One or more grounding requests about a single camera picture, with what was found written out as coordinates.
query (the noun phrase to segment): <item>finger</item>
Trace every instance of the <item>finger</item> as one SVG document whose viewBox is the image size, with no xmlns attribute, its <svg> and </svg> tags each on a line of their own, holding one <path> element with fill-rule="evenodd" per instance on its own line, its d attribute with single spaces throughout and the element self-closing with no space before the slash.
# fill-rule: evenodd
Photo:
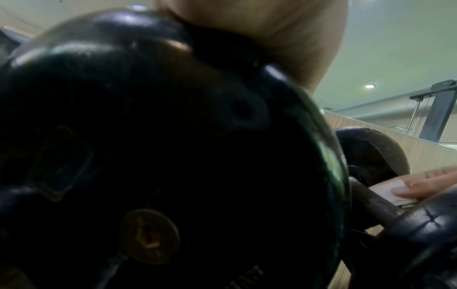
<svg viewBox="0 0 457 289">
<path fill-rule="evenodd" d="M 457 184 L 457 171 L 439 177 L 405 182 L 407 190 L 393 190 L 401 198 L 428 198 Z"/>
</svg>

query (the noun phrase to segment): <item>hand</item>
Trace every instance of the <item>hand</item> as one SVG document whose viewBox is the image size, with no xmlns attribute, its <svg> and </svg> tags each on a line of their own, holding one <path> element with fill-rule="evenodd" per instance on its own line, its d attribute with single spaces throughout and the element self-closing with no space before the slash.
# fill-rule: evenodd
<svg viewBox="0 0 457 289">
<path fill-rule="evenodd" d="M 250 37 L 311 93 L 341 44 L 348 0 L 153 0 L 159 10 Z"/>
<path fill-rule="evenodd" d="M 392 190 L 392 193 L 406 199 L 425 199 L 457 185 L 457 167 L 442 168 L 415 175 L 398 177 L 407 190 Z"/>
</svg>

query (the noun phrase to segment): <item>wooden wall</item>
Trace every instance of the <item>wooden wall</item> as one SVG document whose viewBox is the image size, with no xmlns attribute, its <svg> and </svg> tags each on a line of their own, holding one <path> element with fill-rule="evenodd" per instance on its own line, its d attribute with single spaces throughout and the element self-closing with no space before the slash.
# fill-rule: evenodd
<svg viewBox="0 0 457 289">
<path fill-rule="evenodd" d="M 430 141 L 414 138 L 359 120 L 349 119 L 338 114 L 326 112 L 325 116 L 332 128 L 358 126 L 378 130 L 389 135 L 405 150 L 412 173 L 457 165 L 457 149 L 451 149 Z M 382 228 L 378 226 L 369 229 L 368 232 L 371 234 L 378 234 L 381 230 Z M 348 287 L 349 278 L 350 273 L 348 269 L 343 263 L 341 263 L 328 288 L 346 289 Z"/>
</svg>

